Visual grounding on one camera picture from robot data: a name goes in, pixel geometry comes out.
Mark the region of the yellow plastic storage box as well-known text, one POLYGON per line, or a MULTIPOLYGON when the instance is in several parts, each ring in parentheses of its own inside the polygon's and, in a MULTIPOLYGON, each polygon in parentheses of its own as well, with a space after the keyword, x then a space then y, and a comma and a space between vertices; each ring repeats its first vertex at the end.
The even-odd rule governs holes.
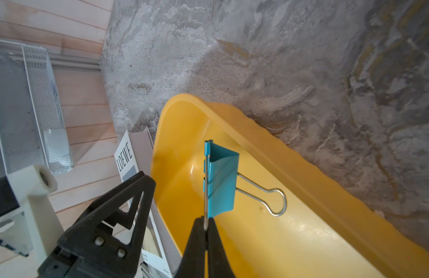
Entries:
POLYGON ((429 278, 429 252, 232 105, 187 94, 164 106, 151 176, 177 249, 204 212, 204 142, 240 155, 234 209, 216 217, 239 278, 429 278))

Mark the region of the LOEWE magazine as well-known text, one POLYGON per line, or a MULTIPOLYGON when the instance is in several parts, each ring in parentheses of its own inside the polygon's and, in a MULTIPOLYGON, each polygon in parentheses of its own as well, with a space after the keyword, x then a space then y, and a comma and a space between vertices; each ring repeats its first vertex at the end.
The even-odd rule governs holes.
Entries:
MULTIPOLYGON (((150 175, 153 146, 148 128, 141 132, 125 132, 114 154, 122 181, 128 180, 140 171, 150 175)), ((165 227, 155 201, 152 201, 140 262, 146 263, 150 276, 172 278, 179 267, 180 260, 177 247, 165 227)))

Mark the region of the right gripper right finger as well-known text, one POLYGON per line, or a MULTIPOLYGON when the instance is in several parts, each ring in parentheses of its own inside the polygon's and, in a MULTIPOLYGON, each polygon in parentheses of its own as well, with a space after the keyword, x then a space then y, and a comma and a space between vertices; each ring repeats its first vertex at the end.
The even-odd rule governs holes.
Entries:
POLYGON ((208 220, 204 228, 204 217, 194 221, 177 278, 234 278, 215 220, 208 220))

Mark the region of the teal binder clip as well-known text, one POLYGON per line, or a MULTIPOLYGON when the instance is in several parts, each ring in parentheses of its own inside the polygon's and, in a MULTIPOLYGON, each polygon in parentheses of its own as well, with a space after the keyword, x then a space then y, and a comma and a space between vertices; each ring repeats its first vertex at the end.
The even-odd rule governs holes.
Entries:
POLYGON ((204 142, 204 218, 210 219, 234 209, 235 194, 240 192, 252 198, 267 209, 274 217, 282 216, 287 209, 286 194, 279 188, 266 189, 239 172, 240 154, 217 145, 213 140, 204 142), (237 187, 241 178, 265 193, 279 193, 283 200, 282 209, 278 212, 271 209, 263 199, 237 187))

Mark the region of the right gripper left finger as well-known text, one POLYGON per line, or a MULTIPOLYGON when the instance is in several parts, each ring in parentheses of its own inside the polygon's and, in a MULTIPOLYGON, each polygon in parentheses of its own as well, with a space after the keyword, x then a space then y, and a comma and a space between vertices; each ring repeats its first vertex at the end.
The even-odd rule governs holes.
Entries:
POLYGON ((59 238, 39 277, 135 277, 155 186, 141 171, 93 201, 59 238))

